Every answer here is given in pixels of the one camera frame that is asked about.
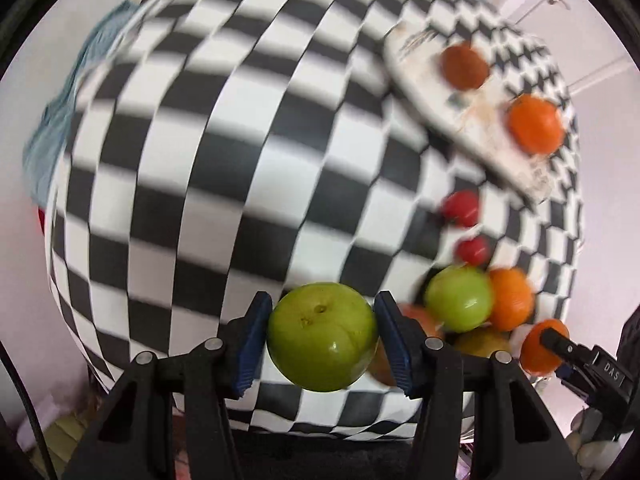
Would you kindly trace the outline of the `floral oval plate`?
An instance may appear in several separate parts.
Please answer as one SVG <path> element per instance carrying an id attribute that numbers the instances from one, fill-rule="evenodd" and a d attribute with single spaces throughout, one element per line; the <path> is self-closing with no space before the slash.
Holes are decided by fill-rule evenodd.
<path id="1" fill-rule="evenodd" d="M 500 78 L 490 75 L 477 90 L 457 90 L 440 69 L 444 51 L 444 40 L 417 24 L 400 23 L 384 37 L 382 60 L 407 113 L 531 202 L 549 198 L 555 178 L 548 158 L 525 154 L 508 133 L 511 99 Z"/>

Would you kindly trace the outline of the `black white checkered cloth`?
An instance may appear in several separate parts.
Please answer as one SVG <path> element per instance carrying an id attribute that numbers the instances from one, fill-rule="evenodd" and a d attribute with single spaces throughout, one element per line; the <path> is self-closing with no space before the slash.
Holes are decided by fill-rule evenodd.
<path id="1" fill-rule="evenodd" d="M 378 45 L 400 21 L 469 40 L 516 96 L 560 108 L 551 197 L 526 206 L 416 125 Z M 53 298 L 111 388 L 142 351 L 174 356 L 245 313 L 340 282 L 411 301 L 480 196 L 494 266 L 518 266 L 535 316 L 565 318 L 582 239 L 576 118 L 546 46 L 480 0 L 152 0 L 82 82 L 47 208 Z"/>

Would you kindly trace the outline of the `brownish green apple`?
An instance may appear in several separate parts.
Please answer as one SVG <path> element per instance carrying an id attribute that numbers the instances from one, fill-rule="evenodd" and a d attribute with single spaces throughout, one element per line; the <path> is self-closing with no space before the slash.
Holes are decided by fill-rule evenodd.
<path id="1" fill-rule="evenodd" d="M 509 338 L 491 326 L 479 327 L 458 337 L 454 348 L 468 356 L 490 358 L 494 352 L 510 353 Z"/>

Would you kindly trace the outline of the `dark orange fruit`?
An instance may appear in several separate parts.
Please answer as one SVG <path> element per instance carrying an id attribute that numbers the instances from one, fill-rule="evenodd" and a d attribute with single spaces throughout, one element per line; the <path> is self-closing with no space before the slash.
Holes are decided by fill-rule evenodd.
<path id="1" fill-rule="evenodd" d="M 489 77 L 489 65 L 468 42 L 453 44 L 440 55 L 440 71 L 451 87 L 479 89 Z"/>

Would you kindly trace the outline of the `large orange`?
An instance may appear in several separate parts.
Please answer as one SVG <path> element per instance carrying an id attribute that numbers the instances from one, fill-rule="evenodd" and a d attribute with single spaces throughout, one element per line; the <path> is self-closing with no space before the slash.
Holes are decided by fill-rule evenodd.
<path id="1" fill-rule="evenodd" d="M 563 144 L 565 129 L 553 103 L 522 94 L 506 111 L 506 128 L 520 149 L 532 156 L 550 156 Z"/>

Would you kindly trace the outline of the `red brown apple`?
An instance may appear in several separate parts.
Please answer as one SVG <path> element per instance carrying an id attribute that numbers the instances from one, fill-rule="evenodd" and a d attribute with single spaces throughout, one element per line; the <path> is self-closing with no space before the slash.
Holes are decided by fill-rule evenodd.
<path id="1" fill-rule="evenodd" d="M 444 338 L 442 322 L 426 307 L 420 304 L 398 304 L 398 309 L 405 318 L 411 318 L 420 325 L 424 333 L 420 337 L 421 340 L 426 337 Z M 398 333 L 393 330 L 384 332 L 378 341 L 378 348 L 369 364 L 368 372 L 382 385 L 397 387 L 397 377 L 400 377 L 400 382 L 404 382 L 405 371 L 411 367 L 410 354 L 411 351 L 406 349 Z"/>

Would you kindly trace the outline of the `red object under bed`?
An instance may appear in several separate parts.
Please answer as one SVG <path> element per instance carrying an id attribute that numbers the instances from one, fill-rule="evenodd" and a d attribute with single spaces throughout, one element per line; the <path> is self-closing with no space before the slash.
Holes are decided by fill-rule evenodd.
<path id="1" fill-rule="evenodd" d="M 40 231 L 42 233 L 42 235 L 44 234 L 44 231 L 46 230 L 46 214 L 44 213 L 44 211 L 41 208 L 37 208 L 37 217 L 38 217 L 38 222 L 39 222 L 39 226 L 40 226 Z"/>

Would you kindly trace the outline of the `small orange front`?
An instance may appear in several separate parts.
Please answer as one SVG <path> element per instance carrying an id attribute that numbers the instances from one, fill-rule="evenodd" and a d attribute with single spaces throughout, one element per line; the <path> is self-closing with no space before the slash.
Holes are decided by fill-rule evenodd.
<path id="1" fill-rule="evenodd" d="M 553 328 L 566 338 L 570 336 L 566 325 L 555 318 L 537 323 L 524 339 L 520 354 L 521 367 L 529 375 L 548 376 L 562 364 L 562 360 L 540 342 L 540 336 L 547 328 Z"/>

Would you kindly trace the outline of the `red cherry tomato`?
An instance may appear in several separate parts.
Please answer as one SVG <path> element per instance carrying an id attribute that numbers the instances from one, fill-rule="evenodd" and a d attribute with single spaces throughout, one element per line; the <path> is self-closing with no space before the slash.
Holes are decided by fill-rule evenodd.
<path id="1" fill-rule="evenodd" d="M 457 259 L 468 266 L 484 266 L 489 259 L 489 246 L 484 236 L 460 240 L 454 254 Z"/>
<path id="2" fill-rule="evenodd" d="M 454 192 L 442 202 L 440 213 L 456 226 L 472 228 L 480 218 L 480 199 L 470 190 Z"/>

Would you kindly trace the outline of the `blue bed sheet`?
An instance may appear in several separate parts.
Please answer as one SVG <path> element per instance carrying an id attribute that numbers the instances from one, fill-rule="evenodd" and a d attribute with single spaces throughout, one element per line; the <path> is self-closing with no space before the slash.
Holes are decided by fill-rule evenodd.
<path id="1" fill-rule="evenodd" d="M 140 3 L 124 0 L 91 29 L 61 90 L 44 108 L 38 126 L 24 146 L 22 168 L 27 192 L 40 209 L 47 206 L 56 162 L 70 135 L 82 76 L 107 57 L 112 44 L 140 6 Z"/>

